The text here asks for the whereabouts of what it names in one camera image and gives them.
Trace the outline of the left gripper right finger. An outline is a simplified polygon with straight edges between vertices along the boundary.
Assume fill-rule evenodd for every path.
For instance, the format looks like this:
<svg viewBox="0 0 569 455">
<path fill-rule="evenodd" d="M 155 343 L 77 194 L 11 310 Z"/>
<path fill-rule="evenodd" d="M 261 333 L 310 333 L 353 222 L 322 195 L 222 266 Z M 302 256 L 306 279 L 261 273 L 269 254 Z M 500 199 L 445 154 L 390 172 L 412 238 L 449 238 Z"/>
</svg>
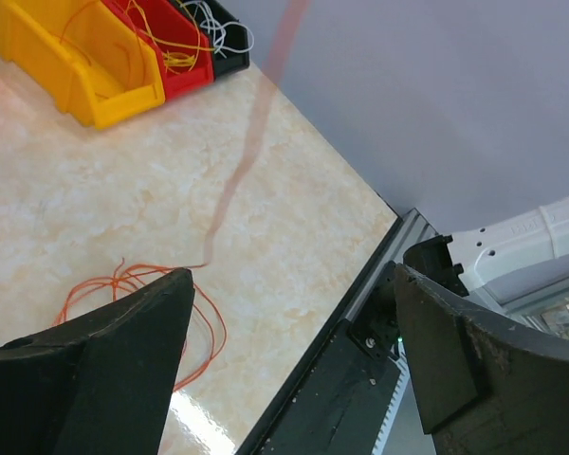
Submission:
<svg viewBox="0 0 569 455">
<path fill-rule="evenodd" d="M 395 267 L 422 428 L 439 454 L 569 454 L 569 340 Z"/>
</svg>

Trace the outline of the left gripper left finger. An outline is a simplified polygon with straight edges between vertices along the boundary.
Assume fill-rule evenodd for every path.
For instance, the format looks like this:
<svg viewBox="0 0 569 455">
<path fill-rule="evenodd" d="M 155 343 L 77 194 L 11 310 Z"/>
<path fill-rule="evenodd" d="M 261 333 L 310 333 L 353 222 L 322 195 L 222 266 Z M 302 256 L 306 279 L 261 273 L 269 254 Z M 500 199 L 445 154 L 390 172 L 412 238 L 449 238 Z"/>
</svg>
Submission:
<svg viewBox="0 0 569 455">
<path fill-rule="evenodd" d="M 0 347 L 0 454 L 155 454 L 193 309 L 178 268 Z"/>
</svg>

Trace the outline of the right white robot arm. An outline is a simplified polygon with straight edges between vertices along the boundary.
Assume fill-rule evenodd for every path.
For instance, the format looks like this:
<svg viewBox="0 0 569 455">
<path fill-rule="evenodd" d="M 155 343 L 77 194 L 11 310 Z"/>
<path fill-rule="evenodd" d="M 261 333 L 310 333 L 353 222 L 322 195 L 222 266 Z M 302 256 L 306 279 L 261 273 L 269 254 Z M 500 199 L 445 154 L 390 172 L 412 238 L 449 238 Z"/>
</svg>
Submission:
<svg viewBox="0 0 569 455">
<path fill-rule="evenodd" d="M 490 226 L 417 243 L 402 262 L 502 313 L 515 299 L 569 281 L 569 195 Z"/>
</svg>

